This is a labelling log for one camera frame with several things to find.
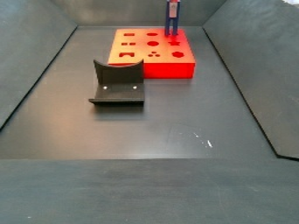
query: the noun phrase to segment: dark gray panel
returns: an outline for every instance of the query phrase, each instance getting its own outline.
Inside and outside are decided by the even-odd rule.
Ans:
[[[274,158],[202,28],[185,31],[194,78],[145,80],[145,107],[95,107],[93,61],[109,61],[117,28],[81,27],[0,133],[0,158]]]
[[[2,161],[3,223],[295,224],[299,164]]]
[[[205,25],[279,155],[299,158],[299,10],[229,0]]]
[[[79,25],[165,25],[166,0],[53,0]],[[182,1],[181,25],[203,25],[226,0]]]
[[[47,0],[0,0],[0,128],[75,27]]]

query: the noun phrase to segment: hole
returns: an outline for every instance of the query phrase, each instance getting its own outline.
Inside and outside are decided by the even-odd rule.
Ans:
[[[122,57],[125,57],[125,56],[135,57],[137,54],[135,54],[134,52],[122,52],[122,53],[119,54],[119,57],[122,58]]]
[[[171,46],[179,46],[182,42],[178,42],[178,41],[173,41],[173,42],[169,42],[171,44]]]
[[[174,56],[175,58],[181,58],[181,57],[183,57],[183,52],[174,52],[174,53],[173,53],[173,56]]]
[[[155,33],[155,32],[149,32],[149,33],[147,33],[147,36],[151,36],[151,37],[153,37],[153,36],[157,36],[157,35],[158,35],[158,33]]]
[[[134,37],[135,34],[134,34],[133,32],[127,32],[127,33],[125,33],[125,36],[126,36],[126,37]]]
[[[147,42],[147,44],[149,44],[150,46],[159,46],[159,43],[158,43],[157,41],[150,41],[150,42]]]

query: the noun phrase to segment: gray floor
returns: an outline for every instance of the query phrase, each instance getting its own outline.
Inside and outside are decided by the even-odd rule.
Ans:
[[[295,224],[298,168],[282,160],[3,160],[0,220]]]
[[[202,28],[185,30],[194,79],[146,80],[145,107],[111,108],[89,98],[117,28],[81,27],[0,133],[0,158],[274,158]]]

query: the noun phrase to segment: black plastic piece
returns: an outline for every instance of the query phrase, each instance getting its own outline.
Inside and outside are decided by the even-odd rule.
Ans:
[[[94,104],[145,103],[145,61],[130,66],[110,66],[94,60],[98,92]]]

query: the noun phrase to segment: small white debris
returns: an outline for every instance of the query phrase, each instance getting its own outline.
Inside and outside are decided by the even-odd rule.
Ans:
[[[211,141],[209,140],[209,145],[210,145],[210,147],[213,148],[213,145],[211,145]]]

